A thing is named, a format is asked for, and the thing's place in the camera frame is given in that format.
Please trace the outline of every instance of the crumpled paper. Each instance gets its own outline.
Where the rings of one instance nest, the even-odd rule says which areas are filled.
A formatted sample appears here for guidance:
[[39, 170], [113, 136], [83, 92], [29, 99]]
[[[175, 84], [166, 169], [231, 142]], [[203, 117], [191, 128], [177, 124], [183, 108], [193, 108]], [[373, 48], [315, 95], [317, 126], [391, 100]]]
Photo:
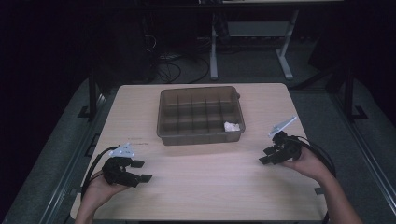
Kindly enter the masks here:
[[234, 124], [234, 123], [229, 123], [229, 122], [224, 122], [224, 129], [225, 129], [225, 132], [241, 131], [239, 129], [239, 124]]

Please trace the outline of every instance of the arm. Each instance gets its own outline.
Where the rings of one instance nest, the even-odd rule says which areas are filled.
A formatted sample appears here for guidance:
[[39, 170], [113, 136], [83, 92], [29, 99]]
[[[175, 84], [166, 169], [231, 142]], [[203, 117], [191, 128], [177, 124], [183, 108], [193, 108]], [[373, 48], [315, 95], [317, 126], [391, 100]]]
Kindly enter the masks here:
[[129, 187], [123, 185], [109, 185], [98, 172], [93, 175], [91, 183], [85, 192], [84, 198], [76, 215], [76, 224], [87, 224], [93, 222], [96, 210], [107, 203], [111, 197]]
[[285, 161], [283, 165], [315, 179], [320, 184], [324, 189], [324, 196], [332, 223], [362, 223], [337, 179], [307, 148], [302, 148], [302, 154], [298, 160]]

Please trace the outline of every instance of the brown translucent bin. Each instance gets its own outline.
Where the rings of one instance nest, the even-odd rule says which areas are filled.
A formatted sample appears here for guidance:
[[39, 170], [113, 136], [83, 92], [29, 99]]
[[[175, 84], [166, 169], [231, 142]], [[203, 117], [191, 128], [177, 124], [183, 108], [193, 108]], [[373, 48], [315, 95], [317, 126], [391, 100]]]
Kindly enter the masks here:
[[[224, 122], [240, 131], [225, 132]], [[157, 134], [166, 146], [237, 142], [245, 122], [235, 87], [172, 89], [161, 92]]]

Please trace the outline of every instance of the table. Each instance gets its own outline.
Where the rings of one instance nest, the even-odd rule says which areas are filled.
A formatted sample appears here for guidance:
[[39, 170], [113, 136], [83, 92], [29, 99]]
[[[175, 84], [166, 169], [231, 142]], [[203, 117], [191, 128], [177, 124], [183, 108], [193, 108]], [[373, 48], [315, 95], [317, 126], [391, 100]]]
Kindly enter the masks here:
[[[344, 0], [225, 0], [224, 4], [273, 4], [273, 3], [325, 3], [325, 2], [343, 2]], [[286, 52], [289, 47], [291, 35], [297, 21], [299, 10], [294, 9], [288, 21], [243, 21], [228, 22], [230, 36], [283, 36], [284, 43], [280, 49], [276, 50], [276, 57], [280, 63], [285, 79], [293, 79], [286, 59]], [[216, 32], [212, 28], [212, 45], [210, 52], [210, 78], [219, 79], [218, 63], [216, 56]]]
[[[246, 124], [238, 142], [166, 147], [156, 134], [160, 93], [165, 89], [234, 86]], [[273, 125], [297, 116], [285, 85], [193, 84], [121, 86], [92, 161], [108, 147], [130, 142], [149, 183], [115, 195], [95, 214], [123, 220], [321, 220], [327, 207], [318, 183], [281, 165], [262, 165], [262, 150], [272, 145]], [[305, 136], [297, 119], [285, 130]], [[105, 155], [96, 171], [107, 160]], [[78, 195], [71, 210], [75, 218]]]

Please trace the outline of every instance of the controller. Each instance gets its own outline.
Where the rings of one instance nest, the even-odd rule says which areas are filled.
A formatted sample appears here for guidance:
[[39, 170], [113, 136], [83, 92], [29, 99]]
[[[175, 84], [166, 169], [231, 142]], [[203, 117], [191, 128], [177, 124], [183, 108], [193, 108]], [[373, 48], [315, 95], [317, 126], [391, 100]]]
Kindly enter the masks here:
[[126, 167], [141, 168], [143, 165], [143, 161], [133, 161], [131, 158], [124, 157], [113, 157], [105, 162], [102, 171], [108, 184], [120, 184], [136, 188], [139, 183], [148, 183], [152, 175], [134, 175], [128, 173]]
[[296, 136], [288, 136], [284, 132], [274, 135], [274, 145], [264, 150], [265, 157], [259, 158], [262, 164], [277, 164], [291, 158], [297, 160], [301, 156], [302, 142]]

